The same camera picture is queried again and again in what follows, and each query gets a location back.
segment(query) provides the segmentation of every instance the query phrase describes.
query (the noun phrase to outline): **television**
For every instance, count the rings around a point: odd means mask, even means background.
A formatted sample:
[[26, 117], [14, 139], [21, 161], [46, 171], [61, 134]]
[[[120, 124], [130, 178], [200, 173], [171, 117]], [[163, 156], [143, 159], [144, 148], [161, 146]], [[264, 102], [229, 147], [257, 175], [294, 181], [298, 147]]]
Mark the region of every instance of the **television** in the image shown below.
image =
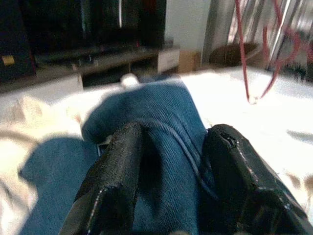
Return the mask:
[[138, 44], [140, 0], [19, 0], [37, 60]]

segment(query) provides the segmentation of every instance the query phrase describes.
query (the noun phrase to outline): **white wall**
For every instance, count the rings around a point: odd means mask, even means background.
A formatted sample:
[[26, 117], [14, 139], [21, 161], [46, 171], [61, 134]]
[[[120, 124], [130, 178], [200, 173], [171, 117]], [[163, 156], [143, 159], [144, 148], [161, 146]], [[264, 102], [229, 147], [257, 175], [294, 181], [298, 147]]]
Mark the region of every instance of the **white wall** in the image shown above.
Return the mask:
[[167, 0], [165, 38], [202, 52], [211, 0]]

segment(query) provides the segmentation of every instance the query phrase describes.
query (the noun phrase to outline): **yellow label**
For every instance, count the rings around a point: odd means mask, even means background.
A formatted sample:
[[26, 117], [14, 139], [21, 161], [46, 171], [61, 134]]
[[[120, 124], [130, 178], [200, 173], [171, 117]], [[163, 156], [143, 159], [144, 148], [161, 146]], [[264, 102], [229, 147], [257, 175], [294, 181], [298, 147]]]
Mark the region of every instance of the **yellow label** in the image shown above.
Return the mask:
[[14, 58], [12, 55], [4, 55], [1, 58], [2, 58], [5, 66], [15, 64], [15, 61], [14, 61]]

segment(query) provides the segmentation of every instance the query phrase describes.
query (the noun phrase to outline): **denim fabric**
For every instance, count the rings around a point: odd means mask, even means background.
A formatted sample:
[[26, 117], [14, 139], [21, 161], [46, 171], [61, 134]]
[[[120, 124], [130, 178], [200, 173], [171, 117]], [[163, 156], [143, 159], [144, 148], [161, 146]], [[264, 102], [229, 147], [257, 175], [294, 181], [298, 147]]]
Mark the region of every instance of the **denim fabric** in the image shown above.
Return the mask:
[[56, 138], [34, 150], [20, 175], [34, 184], [38, 202], [21, 235], [56, 235], [88, 169], [98, 159], [93, 143]]
[[83, 137], [101, 143], [133, 121], [149, 136], [133, 230], [197, 235], [214, 217], [217, 197], [208, 160], [201, 158], [206, 129], [189, 92], [180, 80], [167, 80], [111, 96], [91, 114]]

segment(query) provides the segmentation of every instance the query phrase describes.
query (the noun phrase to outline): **cardboard box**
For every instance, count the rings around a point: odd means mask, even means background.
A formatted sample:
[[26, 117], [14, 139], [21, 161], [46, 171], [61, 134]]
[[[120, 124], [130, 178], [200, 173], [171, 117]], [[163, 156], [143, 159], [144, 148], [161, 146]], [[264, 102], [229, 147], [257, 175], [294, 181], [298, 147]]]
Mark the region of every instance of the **cardboard box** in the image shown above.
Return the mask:
[[196, 71], [201, 64], [199, 51], [181, 50], [179, 53], [178, 73]]

